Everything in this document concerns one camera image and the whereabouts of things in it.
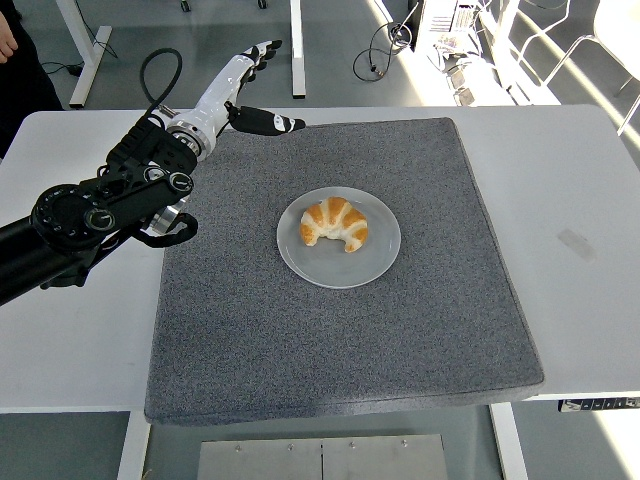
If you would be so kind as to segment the person's hand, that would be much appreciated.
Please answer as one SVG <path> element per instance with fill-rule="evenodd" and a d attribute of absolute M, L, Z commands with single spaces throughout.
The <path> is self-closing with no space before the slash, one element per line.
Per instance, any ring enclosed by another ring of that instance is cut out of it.
<path fill-rule="evenodd" d="M 7 63 L 17 49 L 18 43 L 11 27 L 5 16 L 0 13 L 0 63 Z"/>

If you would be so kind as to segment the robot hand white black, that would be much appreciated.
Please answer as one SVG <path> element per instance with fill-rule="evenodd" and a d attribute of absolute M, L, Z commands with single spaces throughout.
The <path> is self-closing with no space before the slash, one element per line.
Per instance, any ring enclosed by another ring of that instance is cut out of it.
<path fill-rule="evenodd" d="M 248 106 L 235 104 L 241 89 L 255 79 L 282 46 L 280 40 L 258 43 L 235 55 L 221 69 L 202 94 L 196 106 L 167 123 L 167 131 L 191 137 L 200 150 L 213 149 L 216 138 L 226 126 L 236 131 L 261 136 L 280 136 L 302 130 L 306 123 Z"/>

